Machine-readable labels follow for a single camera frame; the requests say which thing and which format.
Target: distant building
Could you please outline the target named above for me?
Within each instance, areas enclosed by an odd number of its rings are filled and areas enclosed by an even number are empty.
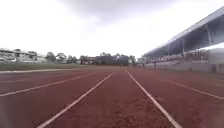
[[[132,64],[133,64],[132,59],[128,59],[128,63],[129,63],[130,65],[132,65]]]
[[[96,61],[96,57],[87,57],[87,64],[94,64],[94,62]]]
[[[137,62],[138,62],[139,64],[146,64],[146,58],[145,58],[145,57],[138,58],[138,59],[137,59]]]
[[[25,51],[14,51],[0,48],[0,58],[8,62],[32,62],[42,63],[46,62],[45,56],[28,53]]]
[[[77,62],[76,62],[77,64],[81,64],[81,60],[77,60]]]
[[[15,52],[0,48],[0,58],[5,60],[13,60],[15,59]]]

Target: white lane line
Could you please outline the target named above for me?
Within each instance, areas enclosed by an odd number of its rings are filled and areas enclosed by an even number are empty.
[[[211,94],[211,93],[207,93],[207,92],[204,92],[204,91],[200,91],[198,89],[194,89],[194,88],[190,88],[186,85],[183,85],[183,84],[179,84],[179,83],[175,83],[175,82],[172,82],[172,81],[169,81],[169,80],[164,80],[168,83],[171,83],[171,84],[174,84],[174,85],[177,85],[177,86],[180,86],[180,87],[183,87],[183,88],[186,88],[186,89],[189,89],[189,90],[192,90],[192,91],[195,91],[195,92],[199,92],[201,94],[204,94],[204,95],[207,95],[207,96],[211,96],[213,98],[217,98],[217,99],[220,99],[220,100],[224,100],[224,97],[220,97],[220,96],[217,96],[217,95],[214,95],[214,94]]]
[[[47,79],[50,77],[57,77],[57,76],[67,76],[67,75],[75,75],[75,73],[85,73],[88,71],[84,72],[74,72],[74,73],[67,73],[67,74],[60,74],[60,75],[52,75],[52,76],[47,76],[47,77],[34,77],[34,78],[24,78],[24,79],[19,79],[19,80],[6,80],[6,81],[0,81],[0,83],[13,83],[13,82],[22,82],[22,81],[28,81],[28,80],[34,80],[34,79]]]
[[[178,124],[173,117],[155,100],[155,98],[149,94],[144,87],[126,70],[128,75],[132,78],[132,80],[141,88],[141,90],[148,96],[149,99],[156,105],[156,107],[165,115],[165,117],[173,124],[175,128],[183,128],[180,124]]]
[[[22,70],[22,71],[0,71],[0,74],[4,74],[4,73],[53,72],[53,71],[80,70],[80,69],[94,69],[94,68],[71,68],[71,69],[43,69],[43,70]]]
[[[17,94],[17,93],[22,93],[22,92],[27,92],[27,91],[31,91],[31,90],[34,90],[34,89],[44,88],[44,87],[48,87],[48,86],[55,85],[55,84],[61,84],[61,83],[67,82],[67,81],[80,79],[82,77],[86,77],[86,76],[90,76],[90,75],[94,75],[94,74],[96,74],[96,73],[82,75],[82,76],[74,77],[74,78],[71,78],[71,79],[67,79],[67,80],[63,80],[63,81],[58,81],[58,82],[54,82],[54,83],[50,83],[50,84],[45,84],[45,85],[41,85],[41,86],[37,86],[37,87],[33,87],[33,88],[18,90],[18,91],[14,91],[14,92],[8,92],[8,93],[0,94],[0,97],[4,97],[4,96],[8,96],[8,95],[13,95],[13,94]]]
[[[44,123],[40,124],[39,126],[37,126],[37,128],[45,128],[47,125],[49,125],[50,123],[54,122],[59,116],[61,116],[62,114],[64,114],[65,112],[67,112],[70,108],[72,108],[74,105],[76,105],[80,100],[82,100],[84,97],[86,97],[90,92],[92,92],[94,89],[96,89],[99,85],[101,85],[104,81],[106,81],[108,78],[110,78],[112,75],[112,73],[110,75],[108,75],[107,77],[105,77],[103,80],[101,80],[98,84],[96,84],[93,88],[91,88],[89,91],[87,91],[86,93],[84,93],[82,96],[80,96],[77,100],[75,100],[74,102],[72,102],[70,105],[68,105],[66,108],[62,109],[59,113],[57,113],[56,115],[54,115],[53,117],[51,117],[50,119],[48,119],[47,121],[45,121]]]

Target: sky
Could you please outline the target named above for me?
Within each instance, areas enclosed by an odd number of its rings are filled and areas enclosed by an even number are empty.
[[[140,57],[223,0],[0,0],[0,48]]]

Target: running track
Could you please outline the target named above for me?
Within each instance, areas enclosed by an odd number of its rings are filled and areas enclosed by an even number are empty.
[[[224,77],[141,68],[0,74],[0,128],[223,128]]]

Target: white building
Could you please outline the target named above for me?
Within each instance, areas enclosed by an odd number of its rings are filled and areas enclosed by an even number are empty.
[[[146,64],[146,61],[147,61],[146,57],[142,57],[142,58],[137,59],[137,62],[140,63],[140,64]]]
[[[14,51],[0,48],[0,59],[8,62],[29,62],[29,63],[44,63],[47,62],[45,56],[28,53],[25,51]]]
[[[77,62],[76,62],[77,64],[81,64],[81,60],[77,60]]]

